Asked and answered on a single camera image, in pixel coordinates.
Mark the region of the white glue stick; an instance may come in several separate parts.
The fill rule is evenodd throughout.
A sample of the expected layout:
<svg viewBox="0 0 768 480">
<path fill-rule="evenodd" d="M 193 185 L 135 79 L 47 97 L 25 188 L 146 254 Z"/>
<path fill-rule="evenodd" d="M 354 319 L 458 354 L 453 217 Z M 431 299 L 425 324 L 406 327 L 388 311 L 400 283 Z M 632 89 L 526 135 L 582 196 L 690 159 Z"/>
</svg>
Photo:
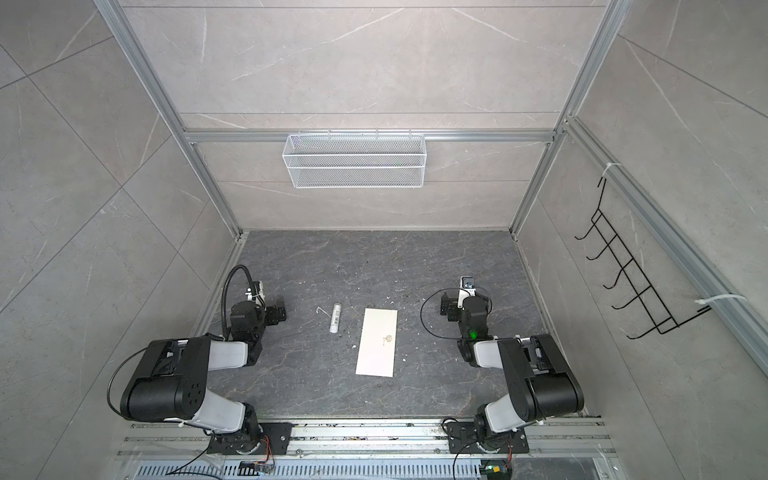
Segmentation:
<svg viewBox="0 0 768 480">
<path fill-rule="evenodd" d="M 342 312 L 342 305 L 340 303 L 335 303 L 333 305 L 331 320 L 329 325 L 329 332 L 331 334 L 336 334 L 339 332 L 341 312 Z"/>
</svg>

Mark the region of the cream paper envelope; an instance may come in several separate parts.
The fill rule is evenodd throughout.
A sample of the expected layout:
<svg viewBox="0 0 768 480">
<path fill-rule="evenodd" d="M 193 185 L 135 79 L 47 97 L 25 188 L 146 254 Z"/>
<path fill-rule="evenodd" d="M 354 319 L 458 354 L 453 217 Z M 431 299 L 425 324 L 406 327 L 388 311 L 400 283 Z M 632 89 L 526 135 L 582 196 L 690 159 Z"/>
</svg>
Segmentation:
<svg viewBox="0 0 768 480">
<path fill-rule="evenodd" d="M 355 371 L 357 375 L 393 377 L 397 316 L 396 310 L 365 310 Z"/>
</svg>

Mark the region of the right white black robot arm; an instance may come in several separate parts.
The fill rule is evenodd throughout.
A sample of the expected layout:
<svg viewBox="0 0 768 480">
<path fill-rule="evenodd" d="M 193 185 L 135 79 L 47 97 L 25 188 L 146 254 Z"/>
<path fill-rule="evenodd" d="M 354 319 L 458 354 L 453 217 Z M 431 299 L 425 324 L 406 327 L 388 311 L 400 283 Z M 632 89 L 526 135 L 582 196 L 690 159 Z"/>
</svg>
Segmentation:
<svg viewBox="0 0 768 480">
<path fill-rule="evenodd" d="M 479 294 L 469 277 L 462 286 L 437 294 L 439 314 L 458 326 L 453 340 L 462 359 L 504 374 L 507 393 L 480 406 L 474 416 L 472 438 L 479 447 L 496 450 L 528 425 L 584 408 L 583 390 L 551 335 L 491 335 L 492 299 Z"/>
</svg>

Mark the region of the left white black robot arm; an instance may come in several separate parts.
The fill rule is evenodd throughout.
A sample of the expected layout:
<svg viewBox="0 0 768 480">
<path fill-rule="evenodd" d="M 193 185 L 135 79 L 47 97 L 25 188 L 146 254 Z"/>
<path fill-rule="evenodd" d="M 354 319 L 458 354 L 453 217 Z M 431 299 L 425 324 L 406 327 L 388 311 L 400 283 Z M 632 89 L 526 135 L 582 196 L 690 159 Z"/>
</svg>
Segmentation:
<svg viewBox="0 0 768 480">
<path fill-rule="evenodd" d="M 266 307 L 246 300 L 231 308 L 231 325 L 222 338 L 206 334 L 150 342 L 121 395 L 118 413 L 129 421 L 202 429 L 212 436 L 216 453 L 257 451 L 267 434 L 255 408 L 209 390 L 208 374 L 255 365 L 266 328 L 286 317 L 281 299 Z"/>
</svg>

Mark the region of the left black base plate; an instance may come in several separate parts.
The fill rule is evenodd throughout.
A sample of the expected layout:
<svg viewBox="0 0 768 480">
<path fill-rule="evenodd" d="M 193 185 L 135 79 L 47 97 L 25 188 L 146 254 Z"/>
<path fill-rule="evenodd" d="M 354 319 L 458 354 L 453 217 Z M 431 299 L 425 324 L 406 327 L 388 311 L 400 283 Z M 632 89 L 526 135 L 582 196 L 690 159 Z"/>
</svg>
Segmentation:
<svg viewBox="0 0 768 480">
<path fill-rule="evenodd" d="M 289 422 L 246 424 L 239 431 L 214 434 L 208 454 L 262 455 L 270 448 L 272 455 L 285 455 L 291 439 L 293 424 Z"/>
</svg>

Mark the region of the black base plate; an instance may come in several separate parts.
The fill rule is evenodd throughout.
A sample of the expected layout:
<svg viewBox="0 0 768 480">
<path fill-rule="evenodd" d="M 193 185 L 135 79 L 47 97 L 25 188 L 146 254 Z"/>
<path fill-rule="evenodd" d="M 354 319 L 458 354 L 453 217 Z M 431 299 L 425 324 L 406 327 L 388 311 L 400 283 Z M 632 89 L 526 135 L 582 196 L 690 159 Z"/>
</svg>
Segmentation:
<svg viewBox="0 0 768 480">
<path fill-rule="evenodd" d="M 473 422 L 445 419 L 441 429 L 451 454 L 527 454 L 530 449 L 522 429 L 506 433 L 481 432 Z"/>
<path fill-rule="evenodd" d="M 214 434 L 208 454 L 262 455 L 270 448 L 272 455 L 285 455 L 291 439 L 293 424 L 289 422 L 246 424 L 239 431 Z"/>
</svg>

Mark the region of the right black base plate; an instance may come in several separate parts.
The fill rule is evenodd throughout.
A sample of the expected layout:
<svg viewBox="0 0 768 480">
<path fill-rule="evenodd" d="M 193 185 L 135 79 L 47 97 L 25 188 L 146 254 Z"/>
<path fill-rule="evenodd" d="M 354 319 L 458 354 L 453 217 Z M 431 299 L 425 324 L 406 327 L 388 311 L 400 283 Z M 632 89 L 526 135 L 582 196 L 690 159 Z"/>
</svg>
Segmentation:
<svg viewBox="0 0 768 480">
<path fill-rule="evenodd" d="M 481 432 L 473 422 L 445 419 L 441 429 L 451 454 L 527 454 L 530 449 L 522 429 L 506 433 Z"/>
</svg>

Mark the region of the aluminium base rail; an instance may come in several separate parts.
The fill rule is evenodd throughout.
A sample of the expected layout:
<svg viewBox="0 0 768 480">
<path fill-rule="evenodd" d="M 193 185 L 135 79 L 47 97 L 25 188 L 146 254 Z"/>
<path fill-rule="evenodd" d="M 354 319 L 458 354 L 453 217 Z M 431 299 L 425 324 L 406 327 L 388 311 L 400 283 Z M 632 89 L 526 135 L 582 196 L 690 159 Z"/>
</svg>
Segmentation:
<svg viewBox="0 0 768 480">
<path fill-rule="evenodd" d="M 467 419 L 269 419 L 270 446 L 208 450 L 187 427 L 131 425 L 109 479 L 623 479 L 599 417 L 535 423 L 482 448 Z"/>
</svg>

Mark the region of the aluminium frame profiles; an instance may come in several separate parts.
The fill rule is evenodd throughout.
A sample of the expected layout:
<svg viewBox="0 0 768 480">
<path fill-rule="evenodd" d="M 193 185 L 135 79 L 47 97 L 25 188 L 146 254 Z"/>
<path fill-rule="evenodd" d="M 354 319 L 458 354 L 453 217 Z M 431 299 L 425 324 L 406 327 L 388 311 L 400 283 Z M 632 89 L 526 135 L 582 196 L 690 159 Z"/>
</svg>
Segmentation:
<svg viewBox="0 0 768 480">
<path fill-rule="evenodd" d="M 170 127 L 173 139 L 190 161 L 207 192 L 211 194 L 225 224 L 233 232 L 240 231 L 241 228 L 231 208 L 197 152 L 196 144 L 199 142 L 280 142 L 291 132 L 287 129 L 186 130 L 177 109 L 129 24 L 123 8 L 116 1 L 98 1 L 95 6 L 150 99 L 159 110 L 162 119 Z M 701 307 L 699 312 L 701 314 L 709 311 L 717 313 L 760 370 L 765 371 L 767 369 L 767 327 L 761 316 L 746 301 L 735 297 L 734 286 L 637 180 L 618 165 L 614 156 L 577 114 L 631 6 L 629 1 L 612 1 L 608 4 L 585 64 L 581 67 L 568 96 L 564 111 L 551 129 L 309 129 L 306 133 L 320 138 L 373 139 L 380 136 L 404 138 L 420 136 L 426 141 L 434 142 L 544 142 L 547 146 L 543 156 L 510 226 L 512 234 L 518 234 L 522 230 L 534 198 L 541 191 L 564 139 L 573 139 L 586 155 L 603 169 L 604 172 L 599 179 L 600 186 L 612 186 L 696 290 L 710 297 L 710 302 Z"/>
</svg>

